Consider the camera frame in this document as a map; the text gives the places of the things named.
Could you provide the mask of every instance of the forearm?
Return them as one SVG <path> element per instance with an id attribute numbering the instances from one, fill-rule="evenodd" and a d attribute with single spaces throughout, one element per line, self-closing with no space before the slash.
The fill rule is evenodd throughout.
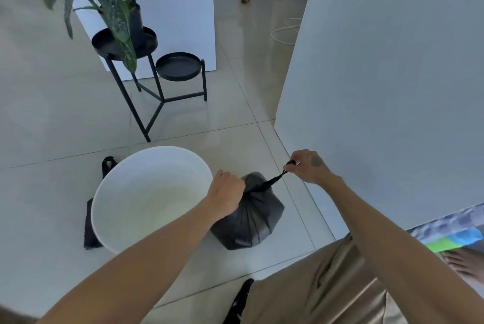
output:
<path id="1" fill-rule="evenodd" d="M 178 277 L 216 220 L 200 203 L 82 281 L 39 324 L 139 323 Z"/>
<path id="2" fill-rule="evenodd" d="M 338 176 L 318 184 L 333 199 L 366 262 L 411 324 L 474 324 L 480 296 L 419 241 L 356 195 Z"/>

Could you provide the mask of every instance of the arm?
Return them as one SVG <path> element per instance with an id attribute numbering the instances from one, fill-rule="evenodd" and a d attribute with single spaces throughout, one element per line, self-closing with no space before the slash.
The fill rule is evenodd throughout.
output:
<path id="1" fill-rule="evenodd" d="M 377 278 L 411 324 L 477 324 L 484 301 L 435 254 L 368 205 L 315 151 L 301 150 L 285 169 L 321 186 L 336 204 Z"/>
<path id="2" fill-rule="evenodd" d="M 237 209 L 243 180 L 219 170 L 195 208 L 145 237 L 64 296 L 38 324 L 139 323 L 161 299 L 210 227 Z"/>

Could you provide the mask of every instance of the white wall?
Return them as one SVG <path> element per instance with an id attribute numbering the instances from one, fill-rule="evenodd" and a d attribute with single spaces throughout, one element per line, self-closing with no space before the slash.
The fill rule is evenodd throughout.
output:
<path id="1" fill-rule="evenodd" d="M 409 228 L 484 200 L 483 99 L 484 0 L 308 0 L 275 129 Z"/>
<path id="2" fill-rule="evenodd" d="M 205 59 L 206 70 L 216 70 L 214 0 L 136 0 L 136 2 L 141 6 L 143 25 L 153 29 L 158 37 L 158 49 L 153 53 L 155 62 L 169 52 L 190 52 Z M 87 0 L 74 2 L 74 7 L 87 5 Z M 95 11 L 81 10 L 77 11 L 77 15 L 91 39 L 98 31 L 106 28 L 100 15 Z M 106 62 L 104 60 L 102 62 L 108 70 Z M 124 81 L 132 79 L 121 62 L 115 62 L 115 66 L 121 79 Z M 138 60 L 136 76 L 153 77 L 148 58 Z"/>

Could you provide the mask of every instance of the tattoo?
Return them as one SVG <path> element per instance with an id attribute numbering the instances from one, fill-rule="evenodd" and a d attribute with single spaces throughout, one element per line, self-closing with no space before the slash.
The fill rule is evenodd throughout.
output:
<path id="1" fill-rule="evenodd" d="M 311 156 L 311 166 L 314 166 L 314 167 L 326 166 L 323 159 L 319 157 L 317 152 L 314 152 Z"/>

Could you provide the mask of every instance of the white trash bin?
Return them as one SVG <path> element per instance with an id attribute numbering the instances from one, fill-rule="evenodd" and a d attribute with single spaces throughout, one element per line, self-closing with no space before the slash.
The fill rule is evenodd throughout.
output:
<path id="1" fill-rule="evenodd" d="M 208 165 L 187 149 L 160 146 L 137 152 L 99 185 L 91 210 L 94 233 L 118 254 L 197 205 L 212 179 Z"/>

